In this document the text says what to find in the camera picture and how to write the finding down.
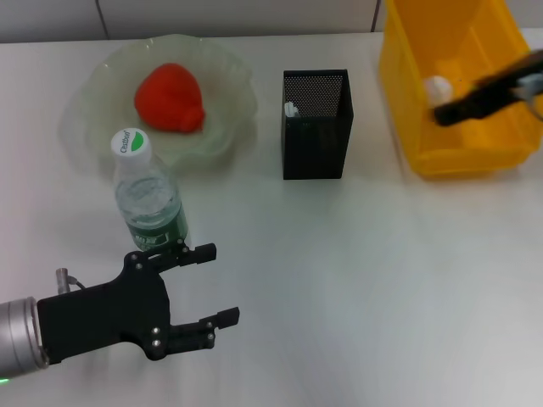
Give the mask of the black mesh pen holder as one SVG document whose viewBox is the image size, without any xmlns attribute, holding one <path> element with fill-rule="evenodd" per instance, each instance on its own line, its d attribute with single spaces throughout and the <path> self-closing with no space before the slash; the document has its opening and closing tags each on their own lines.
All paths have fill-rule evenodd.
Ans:
<svg viewBox="0 0 543 407">
<path fill-rule="evenodd" d="M 349 146 L 354 110 L 347 70 L 285 70 L 281 148 L 285 180 L 339 179 Z"/>
</svg>

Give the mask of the red-orange fruit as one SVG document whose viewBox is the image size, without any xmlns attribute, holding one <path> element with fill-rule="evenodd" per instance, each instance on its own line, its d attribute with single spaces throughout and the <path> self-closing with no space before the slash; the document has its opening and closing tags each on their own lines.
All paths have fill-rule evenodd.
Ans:
<svg viewBox="0 0 543 407">
<path fill-rule="evenodd" d="M 136 90 L 140 119 L 158 131 L 193 133 L 203 128 L 206 113 L 195 77 L 179 64 L 162 64 Z"/>
</svg>

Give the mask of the yellow plastic bin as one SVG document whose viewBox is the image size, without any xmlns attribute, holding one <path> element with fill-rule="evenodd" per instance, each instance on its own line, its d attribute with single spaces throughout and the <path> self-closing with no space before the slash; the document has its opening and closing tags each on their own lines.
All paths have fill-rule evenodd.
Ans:
<svg viewBox="0 0 543 407">
<path fill-rule="evenodd" d="M 400 147 L 425 178 L 471 177 L 522 164 L 543 142 L 543 121 L 524 103 L 484 120 L 440 126 L 426 82 L 451 98 L 529 54 L 506 0 L 385 0 L 378 71 Z"/>
</svg>

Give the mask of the clear water bottle green label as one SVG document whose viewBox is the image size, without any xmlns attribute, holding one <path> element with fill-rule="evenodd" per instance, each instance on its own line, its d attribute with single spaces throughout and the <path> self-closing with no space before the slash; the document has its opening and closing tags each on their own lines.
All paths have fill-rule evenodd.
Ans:
<svg viewBox="0 0 543 407">
<path fill-rule="evenodd" d="M 111 140 L 117 207 L 133 242 L 148 251 L 184 239 L 188 224 L 177 181 L 145 131 L 126 128 Z"/>
</svg>

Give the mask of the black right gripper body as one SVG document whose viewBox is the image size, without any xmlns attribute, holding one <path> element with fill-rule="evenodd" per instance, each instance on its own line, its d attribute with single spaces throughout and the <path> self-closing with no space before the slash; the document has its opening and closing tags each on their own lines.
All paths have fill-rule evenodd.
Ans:
<svg viewBox="0 0 543 407">
<path fill-rule="evenodd" d="M 504 70 L 479 82 L 481 89 L 475 98 L 480 117 L 523 102 L 535 117 L 543 117 L 535 99 L 543 95 L 543 49 L 533 51 Z"/>
</svg>

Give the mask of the white paper ball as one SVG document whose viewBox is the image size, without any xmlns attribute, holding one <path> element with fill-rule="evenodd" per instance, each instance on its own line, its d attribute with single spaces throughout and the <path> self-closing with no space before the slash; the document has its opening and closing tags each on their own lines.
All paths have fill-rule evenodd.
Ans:
<svg viewBox="0 0 543 407">
<path fill-rule="evenodd" d="M 447 104 L 453 100 L 453 86 L 443 76 L 434 75 L 428 77 L 423 81 L 423 84 L 428 103 L 432 108 Z"/>
</svg>

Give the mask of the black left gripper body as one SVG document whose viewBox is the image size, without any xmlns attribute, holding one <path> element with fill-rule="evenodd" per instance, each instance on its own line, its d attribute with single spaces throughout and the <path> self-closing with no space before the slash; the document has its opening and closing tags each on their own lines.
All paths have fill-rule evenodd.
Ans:
<svg viewBox="0 0 543 407">
<path fill-rule="evenodd" d="M 37 312 L 52 365 L 117 343 L 137 345 L 149 360 L 166 357 L 170 301 L 144 252 L 127 254 L 114 280 L 41 299 Z"/>
</svg>

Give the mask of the translucent wavy fruit plate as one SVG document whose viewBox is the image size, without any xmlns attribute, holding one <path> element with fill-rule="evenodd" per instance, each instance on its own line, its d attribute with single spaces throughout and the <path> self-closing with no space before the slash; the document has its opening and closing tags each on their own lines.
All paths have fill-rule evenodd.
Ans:
<svg viewBox="0 0 543 407">
<path fill-rule="evenodd" d="M 206 113 L 201 131 L 158 131 L 138 117 L 137 88 L 166 63 L 195 76 Z M 251 76 L 245 62 L 209 39 L 167 35 L 137 40 L 98 64 L 73 94 L 59 122 L 59 140 L 78 172 L 105 179 L 114 169 L 111 138 L 127 127 L 144 130 L 155 154 L 173 170 L 210 166 L 252 131 L 257 102 Z"/>
</svg>

